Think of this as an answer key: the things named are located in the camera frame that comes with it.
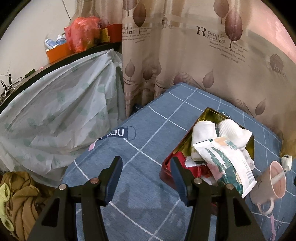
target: white wall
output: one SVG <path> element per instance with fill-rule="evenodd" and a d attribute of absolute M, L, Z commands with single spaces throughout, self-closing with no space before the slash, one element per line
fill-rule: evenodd
<path fill-rule="evenodd" d="M 72 17 L 76 0 L 64 0 Z M 24 77 L 48 63 L 44 40 L 56 40 L 69 24 L 62 0 L 32 0 L 13 20 L 0 40 L 0 74 Z M 0 76 L 8 84 L 8 77 Z"/>

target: mug handle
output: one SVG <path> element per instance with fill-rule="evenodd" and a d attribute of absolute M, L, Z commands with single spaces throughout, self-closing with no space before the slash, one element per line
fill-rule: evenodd
<path fill-rule="evenodd" d="M 262 214 L 262 215 L 268 215 L 272 212 L 272 210 L 274 209 L 274 200 L 272 198 L 270 198 L 270 207 L 269 209 L 266 211 L 266 212 L 263 212 L 262 209 L 261 209 L 261 204 L 257 202 L 257 207 L 259 209 L 259 212 Z"/>

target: plastic bottle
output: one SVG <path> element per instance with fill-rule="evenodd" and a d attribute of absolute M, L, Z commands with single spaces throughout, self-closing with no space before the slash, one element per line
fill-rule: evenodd
<path fill-rule="evenodd" d="M 57 44 L 61 45 L 64 44 L 66 42 L 66 39 L 59 34 L 59 36 L 57 37 Z"/>
<path fill-rule="evenodd" d="M 46 39 L 44 42 L 44 45 L 46 47 L 48 47 L 49 49 L 53 49 L 56 46 L 59 46 L 55 41 L 53 41 L 52 39 Z"/>

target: pink mug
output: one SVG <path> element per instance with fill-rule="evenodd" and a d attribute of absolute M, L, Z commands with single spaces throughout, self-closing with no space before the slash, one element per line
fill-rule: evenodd
<path fill-rule="evenodd" d="M 250 197 L 262 215 L 268 215 L 274 208 L 274 201 L 282 198 L 286 193 L 286 176 L 284 175 L 273 186 L 271 179 L 283 171 L 279 162 L 273 161 L 270 166 L 257 178 L 257 184 L 250 191 Z M 270 201 L 270 207 L 266 212 L 263 212 L 261 205 Z"/>

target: brown cloth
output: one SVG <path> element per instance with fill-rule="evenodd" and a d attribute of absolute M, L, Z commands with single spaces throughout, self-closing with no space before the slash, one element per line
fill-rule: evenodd
<path fill-rule="evenodd" d="M 15 228 L 12 235 L 19 241 L 25 241 L 55 188 L 35 182 L 27 172 L 7 172 L 0 186 L 4 183 L 11 191 L 5 213 Z"/>

